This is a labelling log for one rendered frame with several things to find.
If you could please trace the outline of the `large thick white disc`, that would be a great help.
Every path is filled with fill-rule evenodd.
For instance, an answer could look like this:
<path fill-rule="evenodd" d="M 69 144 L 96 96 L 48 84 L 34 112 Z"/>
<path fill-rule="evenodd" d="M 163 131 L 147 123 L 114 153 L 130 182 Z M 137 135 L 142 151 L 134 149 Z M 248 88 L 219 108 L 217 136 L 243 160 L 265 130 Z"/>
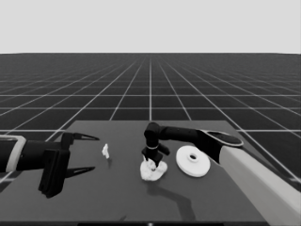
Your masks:
<path fill-rule="evenodd" d="M 187 175 L 192 177 L 205 176 L 210 167 L 209 157 L 195 146 L 181 146 L 176 152 L 176 163 Z"/>

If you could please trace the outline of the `white round carrier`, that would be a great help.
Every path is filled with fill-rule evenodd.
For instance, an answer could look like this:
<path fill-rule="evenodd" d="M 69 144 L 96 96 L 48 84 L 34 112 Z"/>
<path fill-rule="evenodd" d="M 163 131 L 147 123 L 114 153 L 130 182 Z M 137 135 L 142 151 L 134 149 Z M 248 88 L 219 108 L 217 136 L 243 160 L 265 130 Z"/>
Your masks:
<path fill-rule="evenodd" d="M 145 181 L 157 181 L 167 171 L 167 163 L 161 161 L 159 166 L 156 166 L 152 160 L 143 161 L 140 165 L 140 175 Z"/>

